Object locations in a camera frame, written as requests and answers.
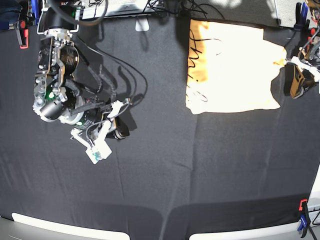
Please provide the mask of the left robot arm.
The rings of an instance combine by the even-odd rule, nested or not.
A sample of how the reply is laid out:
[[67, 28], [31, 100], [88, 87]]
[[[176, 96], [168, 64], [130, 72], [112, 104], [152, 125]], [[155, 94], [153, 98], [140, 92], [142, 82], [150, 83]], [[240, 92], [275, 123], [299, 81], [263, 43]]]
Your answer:
[[295, 30], [308, 34], [306, 43], [298, 53], [286, 60], [293, 65], [290, 96], [300, 98], [309, 89], [320, 83], [320, 2], [305, 0], [295, 7]]

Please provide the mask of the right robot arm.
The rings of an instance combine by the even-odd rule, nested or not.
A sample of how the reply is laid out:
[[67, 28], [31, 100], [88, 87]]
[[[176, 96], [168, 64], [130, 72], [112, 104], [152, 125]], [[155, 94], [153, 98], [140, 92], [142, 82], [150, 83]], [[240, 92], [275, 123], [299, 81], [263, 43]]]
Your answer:
[[74, 127], [72, 132], [85, 135], [85, 141], [98, 136], [122, 140], [130, 135], [120, 115], [131, 100], [116, 100], [114, 83], [95, 71], [77, 48], [73, 34], [81, 26], [102, 22], [108, 11], [92, 20], [82, 18], [84, 7], [73, 0], [44, 0], [37, 27], [42, 35], [34, 83], [33, 111], [45, 122], [60, 121]]

